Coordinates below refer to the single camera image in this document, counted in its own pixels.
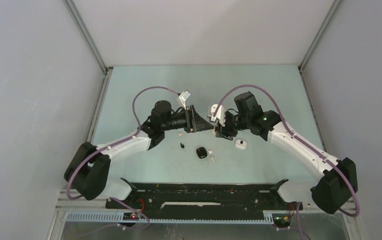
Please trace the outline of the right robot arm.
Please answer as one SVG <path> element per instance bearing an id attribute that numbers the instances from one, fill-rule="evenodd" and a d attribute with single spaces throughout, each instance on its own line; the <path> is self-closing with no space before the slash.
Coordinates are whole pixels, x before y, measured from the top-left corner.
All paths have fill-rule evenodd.
<path id="1" fill-rule="evenodd" d="M 306 184 L 288 181 L 280 184 L 269 196 L 274 208 L 283 209 L 289 202 L 304 202 L 306 195 L 310 195 L 322 211 L 334 214 L 337 211 L 343 213 L 343 205 L 356 199 L 358 179 L 353 160 L 348 157 L 339 159 L 307 141 L 277 111 L 264 111 L 250 91 L 236 96 L 234 102 L 236 114 L 228 112 L 221 103 L 209 108 L 208 117 L 215 123 L 216 137 L 232 141 L 239 131 L 249 130 L 291 155 L 316 182 L 308 190 L 303 190 Z"/>

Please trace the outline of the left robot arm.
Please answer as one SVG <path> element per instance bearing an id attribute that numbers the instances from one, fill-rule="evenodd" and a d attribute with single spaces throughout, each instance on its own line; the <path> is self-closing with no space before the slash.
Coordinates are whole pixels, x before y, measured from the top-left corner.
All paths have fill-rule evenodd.
<path id="1" fill-rule="evenodd" d="M 110 178 L 111 167 L 134 154 L 155 148 L 165 139 L 166 131 L 183 129 L 186 133 L 197 133 L 213 128 L 193 105 L 173 111 L 169 101 L 160 100 L 137 131 L 106 144 L 93 145 L 87 141 L 78 147 L 63 176 L 67 181 L 67 197 L 75 199 L 71 195 L 74 189 L 79 193 L 78 198 L 90 201 L 114 197 L 124 208 L 132 208 L 137 202 L 133 185 L 124 178 Z"/>

